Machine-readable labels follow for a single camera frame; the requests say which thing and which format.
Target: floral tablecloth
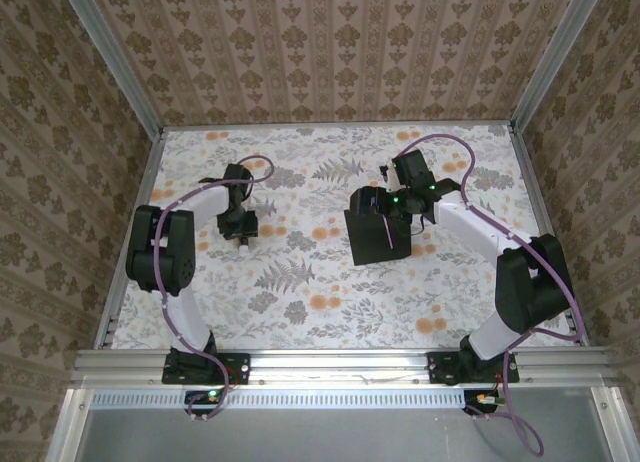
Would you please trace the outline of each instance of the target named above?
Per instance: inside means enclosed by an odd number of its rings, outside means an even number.
[[[471,198],[537,234],[529,197],[505,126],[389,125],[238,128],[167,135],[152,195],[166,206],[227,163],[263,154],[275,175],[256,185],[248,206],[260,236],[242,255],[215,220],[196,234],[192,282],[202,316],[227,349],[429,348],[457,346],[494,310],[491,265],[446,229],[428,225],[412,256],[355,267],[343,216],[349,196],[383,184],[378,166],[411,141],[444,132],[477,156]],[[446,139],[420,147],[436,178],[460,180],[465,149]],[[259,177],[263,161],[247,167]],[[564,316],[546,324],[561,332]],[[166,348],[170,336],[159,297],[130,282],[115,332],[119,349]],[[535,337],[528,345],[557,345]]]

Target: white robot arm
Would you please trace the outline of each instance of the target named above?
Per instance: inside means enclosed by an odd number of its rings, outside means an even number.
[[[239,164],[227,167],[223,180],[251,178],[251,173]],[[246,200],[248,184],[229,184],[213,187],[199,197],[180,205],[170,213],[163,225],[160,241],[160,270],[162,282],[168,292],[167,311],[178,333],[189,346],[204,351],[215,351],[213,334],[204,323],[196,304],[193,288],[189,285],[195,272],[195,233],[213,217],[225,239],[239,239],[240,251],[247,250],[248,238],[258,234],[258,221],[253,211],[245,211],[241,203]],[[153,244],[162,209],[140,206],[133,218],[126,270],[146,291],[157,290],[153,272]],[[172,347],[191,353],[176,335]]]
[[[470,372],[489,367],[485,362],[493,364],[524,333],[569,307],[552,276],[520,245],[528,244],[571,290],[564,255],[555,237],[533,237],[478,206],[471,210],[463,200],[460,185],[451,179],[436,181],[419,150],[392,159],[392,167],[382,166],[380,171],[393,191],[362,187],[353,193],[345,210],[354,263],[409,256],[413,215],[450,230],[491,263],[496,269],[496,311],[460,343],[460,359],[474,366]],[[507,234],[491,221],[506,227]],[[493,380],[493,367],[485,372]],[[446,381],[450,382],[455,383],[455,378]]]
[[[519,235],[526,242],[531,242],[530,234],[505,224],[489,211],[482,208],[479,210],[508,226],[512,233]],[[520,248],[520,245],[504,233],[468,210],[459,191],[450,192],[434,203],[434,217],[436,224],[460,237],[466,245],[482,255],[494,269],[497,266],[498,257],[505,250]],[[480,359],[489,360],[503,353],[521,335],[511,330],[496,311],[469,336],[469,342]]]

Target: purple cable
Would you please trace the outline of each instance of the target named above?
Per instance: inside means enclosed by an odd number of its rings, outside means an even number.
[[[464,148],[467,149],[467,151],[469,152],[469,156],[471,157],[471,163],[469,164],[469,168],[467,169],[467,171],[462,176],[462,182],[460,183],[460,195],[462,196],[462,200],[464,201],[465,205],[475,215],[480,217],[482,220],[487,222],[489,225],[491,225],[495,229],[497,229],[500,232],[502,232],[503,234],[505,234],[507,237],[509,237],[512,240],[514,240],[524,250],[526,250],[529,254],[531,254],[531,256],[536,260],[536,262],[538,262],[540,264],[540,266],[542,268],[544,268],[549,273],[551,278],[558,285],[558,287],[560,288],[560,290],[562,291],[562,293],[566,297],[567,302],[569,303],[569,307],[571,308],[571,311],[573,312],[574,320],[575,320],[575,323],[576,323],[576,333],[574,335],[565,335],[565,334],[560,334],[560,333],[553,332],[553,331],[547,330],[547,329],[533,328],[533,329],[529,330],[528,332],[526,332],[525,334],[523,334],[522,337],[520,337],[518,340],[516,340],[513,344],[511,344],[507,348],[507,350],[505,351],[504,365],[503,365],[503,370],[502,370],[502,372],[503,372],[503,375],[502,375],[502,378],[503,378],[502,386],[503,386],[503,391],[504,391],[504,399],[505,399],[505,402],[507,403],[508,413],[507,414],[504,414],[504,413],[487,414],[489,417],[503,417],[503,418],[511,419],[511,422],[513,423],[513,427],[514,427],[514,429],[516,431],[516,434],[518,435],[518,438],[522,442],[522,445],[524,445],[526,447],[526,449],[529,452],[531,452],[531,454],[533,454],[535,457],[542,457],[544,455],[544,445],[542,444],[542,440],[540,439],[540,436],[538,435],[538,433],[535,431],[535,429],[529,423],[527,423],[521,417],[518,417],[513,412],[513,404],[511,402],[511,393],[509,391],[509,383],[508,383],[509,357],[507,355],[511,352],[511,350],[513,350],[515,347],[517,347],[522,342],[524,342],[526,339],[528,339],[533,333],[540,333],[540,334],[550,335],[552,337],[556,337],[558,339],[566,340],[566,341],[569,341],[569,342],[578,342],[580,339],[582,339],[582,337],[584,335],[584,332],[585,332],[584,321],[582,319],[582,314],[580,313],[580,308],[578,307],[578,304],[577,304],[575,298],[573,297],[573,294],[569,290],[569,287],[567,287],[567,284],[564,283],[562,278],[560,278],[560,276],[553,269],[553,267],[551,267],[551,265],[549,265],[549,263],[546,260],[544,260],[540,254],[538,254],[535,250],[533,250],[531,248],[531,246],[526,241],[524,241],[521,237],[519,237],[516,234],[512,233],[508,228],[504,227],[499,222],[496,222],[491,217],[487,216],[484,212],[482,212],[479,209],[477,209],[473,205],[473,203],[471,203],[469,201],[469,198],[467,197],[467,192],[466,192],[467,179],[469,178],[469,175],[471,174],[471,172],[473,171],[473,168],[475,167],[476,154],[474,153],[473,149],[471,148],[471,146],[467,142],[462,140],[460,137],[456,137],[455,135],[450,135],[450,134],[430,134],[430,135],[427,135],[425,137],[421,137],[418,140],[416,140],[416,141],[412,142],[411,144],[409,144],[402,152],[400,152],[398,154],[398,156],[407,153],[409,150],[411,150],[413,147],[415,147],[416,145],[418,145],[421,142],[426,142],[427,140],[436,139],[436,138],[445,138],[445,139],[454,140],[454,141],[458,142],[459,144],[461,144],[462,146],[464,146]],[[539,450],[534,450],[533,447],[531,447],[531,445],[529,444],[529,441],[527,440],[527,434],[525,433],[525,429],[523,428],[523,426],[525,428],[527,428],[531,432],[531,434],[533,434],[534,438],[538,442]]]
[[[271,177],[273,175],[273,173],[275,172],[275,166],[273,165],[273,162],[271,161],[271,159],[269,159],[269,157],[266,157],[264,155],[250,155],[249,157],[245,157],[244,159],[240,160],[238,162],[238,164],[241,164],[242,162],[245,162],[245,161],[250,160],[250,159],[262,159],[262,160],[265,160],[269,164],[271,170],[269,170],[269,173],[267,175],[265,175],[264,177],[262,177],[260,179],[255,179],[255,180],[243,180],[243,179],[217,180],[217,181],[212,182],[210,184],[202,185],[202,186],[198,187],[197,189],[194,189],[191,192],[183,195],[182,197],[180,197],[180,199],[176,200],[175,202],[172,202],[171,204],[169,204],[162,211],[162,214],[160,214],[160,218],[158,219],[158,226],[156,227],[156,233],[155,233],[155,237],[154,237],[154,246],[153,246],[153,273],[154,273],[155,278],[156,278],[156,284],[158,285],[158,290],[160,290],[160,293],[162,294],[162,316],[164,317],[164,320],[167,323],[167,325],[169,326],[169,329],[171,330],[173,335],[180,341],[180,343],[182,345],[184,345],[188,350],[190,350],[194,354],[199,355],[200,357],[204,357],[206,359],[211,360],[214,364],[216,364],[218,366],[218,368],[222,371],[222,375],[224,376],[224,387],[222,389],[222,393],[220,394],[220,400],[218,401],[218,405],[216,405],[216,407],[209,414],[207,414],[206,416],[197,416],[195,418],[195,420],[208,420],[208,419],[211,419],[212,417],[215,417],[218,414],[218,412],[220,412],[220,410],[222,410],[222,403],[224,402],[224,399],[227,396],[227,392],[229,391],[229,373],[227,372],[227,368],[222,364],[222,362],[220,362],[220,360],[218,360],[217,357],[214,357],[213,355],[207,354],[206,352],[198,350],[195,347],[193,347],[192,345],[190,345],[184,339],[184,337],[182,336],[182,334],[180,333],[180,331],[178,330],[176,325],[173,323],[173,320],[171,320],[171,316],[169,315],[169,310],[168,310],[168,307],[167,307],[168,294],[167,294],[167,290],[164,287],[164,284],[162,283],[162,275],[160,274],[160,240],[162,239],[162,226],[164,225],[164,221],[166,220],[167,216],[169,215],[169,212],[171,212],[173,209],[178,207],[183,202],[186,202],[187,200],[191,199],[192,197],[195,197],[196,195],[198,195],[201,192],[204,192],[205,190],[213,189],[214,187],[219,187],[219,186],[221,186],[223,184],[251,184],[251,185],[253,185],[255,183],[264,182],[269,177]],[[193,415],[191,413],[192,405],[193,405],[193,401],[189,405],[189,410],[188,410],[189,415]]]

